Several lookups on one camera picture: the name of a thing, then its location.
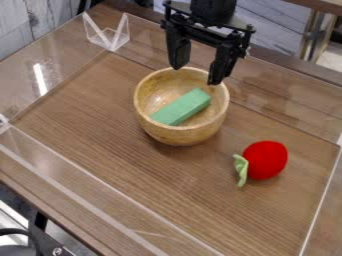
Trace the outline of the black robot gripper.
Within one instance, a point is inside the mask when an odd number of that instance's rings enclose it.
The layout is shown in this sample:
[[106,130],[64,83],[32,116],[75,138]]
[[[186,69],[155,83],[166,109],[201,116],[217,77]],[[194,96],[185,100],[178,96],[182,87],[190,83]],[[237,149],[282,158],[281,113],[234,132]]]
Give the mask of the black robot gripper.
[[191,41],[217,48],[209,85],[230,76],[250,48],[255,27],[235,15],[237,0],[164,0],[160,27],[166,32],[168,61],[175,70],[190,62]]

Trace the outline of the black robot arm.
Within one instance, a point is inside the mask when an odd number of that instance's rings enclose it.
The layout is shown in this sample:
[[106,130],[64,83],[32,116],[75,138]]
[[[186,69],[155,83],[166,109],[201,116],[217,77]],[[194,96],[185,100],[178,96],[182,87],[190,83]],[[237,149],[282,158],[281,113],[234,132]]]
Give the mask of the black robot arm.
[[235,16],[237,0],[166,0],[160,27],[166,32],[168,62],[175,70],[190,62],[191,41],[217,49],[209,85],[218,85],[245,58],[255,27]]

